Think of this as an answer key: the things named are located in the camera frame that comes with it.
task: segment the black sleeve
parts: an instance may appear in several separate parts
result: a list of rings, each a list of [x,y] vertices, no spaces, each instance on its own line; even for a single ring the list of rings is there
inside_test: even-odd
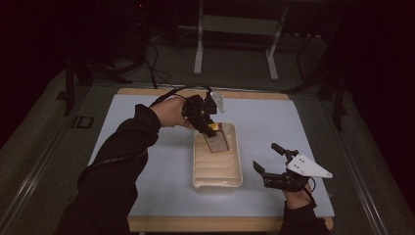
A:
[[[130,234],[127,217],[137,199],[135,182],[147,163],[147,148],[158,140],[160,121],[137,105],[81,173],[78,193],[55,234]]]
[[[324,218],[317,218],[313,208],[315,204],[290,210],[287,203],[284,208],[284,223],[280,235],[329,235]]]

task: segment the wooden table edge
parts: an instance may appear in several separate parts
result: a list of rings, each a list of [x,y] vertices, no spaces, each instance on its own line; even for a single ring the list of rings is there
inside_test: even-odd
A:
[[[329,230],[332,217],[324,217]],[[283,217],[129,216],[131,232],[271,232],[279,231]]]
[[[116,94],[118,95],[156,95],[160,96],[167,93],[171,89],[148,89],[148,88],[120,88]],[[260,100],[290,100],[287,94],[271,93],[271,92],[257,92],[257,91],[228,91],[218,90],[217,93],[224,95],[225,98],[240,98],[240,99],[260,99]],[[205,90],[181,90],[178,92],[182,96],[191,96],[199,94],[205,97]]]

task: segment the yellow label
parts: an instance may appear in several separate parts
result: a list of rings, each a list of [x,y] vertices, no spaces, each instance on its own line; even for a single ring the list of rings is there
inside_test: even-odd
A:
[[[210,127],[212,130],[219,130],[219,124],[218,123],[209,124],[208,127]]]

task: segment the beige tray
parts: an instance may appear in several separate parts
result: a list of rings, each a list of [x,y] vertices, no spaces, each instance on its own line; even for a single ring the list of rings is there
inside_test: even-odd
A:
[[[202,134],[195,131],[193,185],[198,193],[232,193],[242,184],[235,125],[222,123],[229,151],[212,153]]]

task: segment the white table surface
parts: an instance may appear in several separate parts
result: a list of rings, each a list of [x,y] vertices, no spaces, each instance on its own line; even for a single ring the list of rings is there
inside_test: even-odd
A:
[[[134,116],[136,104],[149,106],[157,98],[115,95],[90,163],[119,124]],[[211,117],[214,121],[231,122],[236,126],[242,185],[232,194],[198,194],[192,182],[194,132],[181,126],[162,128],[159,141],[149,148],[149,161],[137,180],[138,200],[130,216],[283,215],[282,192],[263,187],[261,176],[254,171],[253,161],[267,172],[284,172],[286,158],[272,150],[271,143],[299,150],[314,160],[296,106],[292,101],[225,98],[224,108],[225,113]],[[323,181],[321,178],[315,178],[315,181],[316,215],[334,216]]]

